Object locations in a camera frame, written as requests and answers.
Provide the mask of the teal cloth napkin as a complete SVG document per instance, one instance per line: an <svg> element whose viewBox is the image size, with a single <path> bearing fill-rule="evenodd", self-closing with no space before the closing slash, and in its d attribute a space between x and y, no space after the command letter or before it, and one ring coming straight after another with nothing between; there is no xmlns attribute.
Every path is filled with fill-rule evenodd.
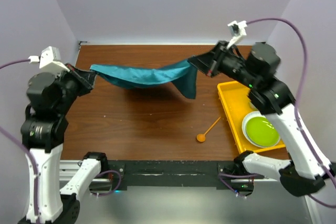
<svg viewBox="0 0 336 224"><path fill-rule="evenodd" d="M91 65L105 81L124 89L145 89L172 83L187 99L196 98L197 69L186 59L161 68Z"/></svg>

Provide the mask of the orange plastic spoon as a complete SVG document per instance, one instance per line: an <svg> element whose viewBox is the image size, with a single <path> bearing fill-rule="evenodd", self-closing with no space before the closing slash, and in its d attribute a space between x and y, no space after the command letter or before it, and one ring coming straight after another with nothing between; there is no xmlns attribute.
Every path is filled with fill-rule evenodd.
<svg viewBox="0 0 336 224"><path fill-rule="evenodd" d="M221 120L221 116L215 120L215 122L212 123L212 125L204 132L200 133L196 136L196 140L200 143L205 142L206 135L212 130L212 128Z"/></svg>

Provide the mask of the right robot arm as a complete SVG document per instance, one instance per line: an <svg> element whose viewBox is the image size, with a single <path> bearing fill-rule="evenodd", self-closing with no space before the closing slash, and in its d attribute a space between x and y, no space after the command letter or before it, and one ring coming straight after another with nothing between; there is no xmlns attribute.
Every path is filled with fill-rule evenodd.
<svg viewBox="0 0 336 224"><path fill-rule="evenodd" d="M249 88L252 105L275 127L290 159L280 160L245 151L234 159L234 173L239 178L265 176L279 181L296 197L312 196L335 178L335 163L317 153L313 139L299 115L288 86L275 77L280 58L265 43L255 43L247 58L234 54L228 42L219 41L204 54L188 62L209 77L220 73Z"/></svg>

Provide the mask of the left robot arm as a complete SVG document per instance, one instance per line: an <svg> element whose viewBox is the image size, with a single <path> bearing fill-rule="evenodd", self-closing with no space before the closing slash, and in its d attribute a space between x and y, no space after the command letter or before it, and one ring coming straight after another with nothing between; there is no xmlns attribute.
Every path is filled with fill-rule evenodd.
<svg viewBox="0 0 336 224"><path fill-rule="evenodd" d="M20 130L28 151L29 206L21 223L75 223L92 180L108 174L106 154L89 152L70 181L64 187L59 185L66 114L77 97L91 92L95 80L94 71L70 64L62 71L47 70L29 80L29 105Z"/></svg>

